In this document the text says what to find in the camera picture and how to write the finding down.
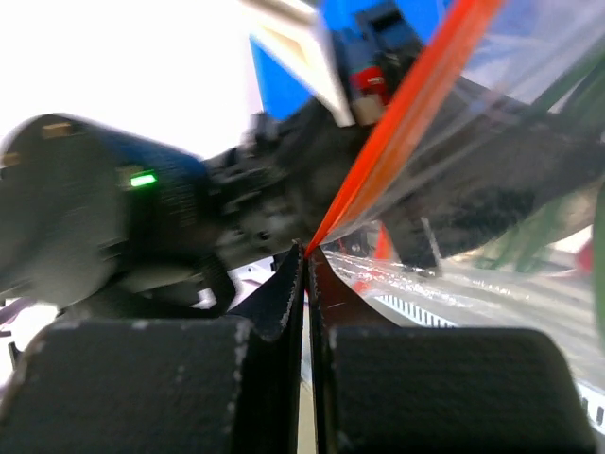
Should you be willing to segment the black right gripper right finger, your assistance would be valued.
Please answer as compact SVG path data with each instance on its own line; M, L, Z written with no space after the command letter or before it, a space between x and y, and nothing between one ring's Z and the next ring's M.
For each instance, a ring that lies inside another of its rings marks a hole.
M595 453L596 435L567 362L535 329L507 331L475 356L399 326L333 271L307 259L316 434L320 453Z

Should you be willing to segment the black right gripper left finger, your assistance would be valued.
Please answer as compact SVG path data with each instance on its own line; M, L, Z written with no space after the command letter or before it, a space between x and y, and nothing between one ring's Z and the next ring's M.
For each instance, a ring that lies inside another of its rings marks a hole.
M5 453L293 453L303 249L214 320L57 322L1 403Z

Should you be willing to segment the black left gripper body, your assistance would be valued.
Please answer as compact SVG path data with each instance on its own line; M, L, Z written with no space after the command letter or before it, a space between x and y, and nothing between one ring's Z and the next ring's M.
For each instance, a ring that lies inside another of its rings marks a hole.
M548 160L555 128L531 131L520 121L530 105L509 96L474 113L488 90L459 79L409 161L370 208L335 231L346 236L380 220L406 264L431 268L445 257L484 246L529 215L545 198L541 185L561 172ZM370 136L367 127L341 128L311 99L248 147L210 161L221 204L211 248L230 267L309 242Z

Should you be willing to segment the clear zip bag orange zipper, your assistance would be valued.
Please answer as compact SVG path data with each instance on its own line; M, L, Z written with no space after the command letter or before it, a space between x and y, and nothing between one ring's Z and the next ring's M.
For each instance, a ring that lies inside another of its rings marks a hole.
M372 128L311 248L378 220L407 267L478 249L533 271L576 259L604 322L604 5L454 1Z

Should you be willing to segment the toy green onion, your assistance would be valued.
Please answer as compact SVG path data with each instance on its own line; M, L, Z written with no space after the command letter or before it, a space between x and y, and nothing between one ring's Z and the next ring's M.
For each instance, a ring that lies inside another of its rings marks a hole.
M604 53L581 59L529 107L520 124L553 125L546 157L562 170L529 215L480 250L474 283L505 307L604 330Z

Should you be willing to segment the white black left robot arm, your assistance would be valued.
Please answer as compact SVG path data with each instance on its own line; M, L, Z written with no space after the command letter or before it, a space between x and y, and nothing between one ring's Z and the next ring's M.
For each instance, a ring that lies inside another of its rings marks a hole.
M497 101L453 134L431 131L369 207L328 235L382 222L413 268L483 246L604 176L604 80L555 83L534 102ZM4 148L1 292L112 317L206 317L235 296L229 271L309 242L367 127L341 128L316 99L287 120L260 116L251 141L202 161L58 113Z

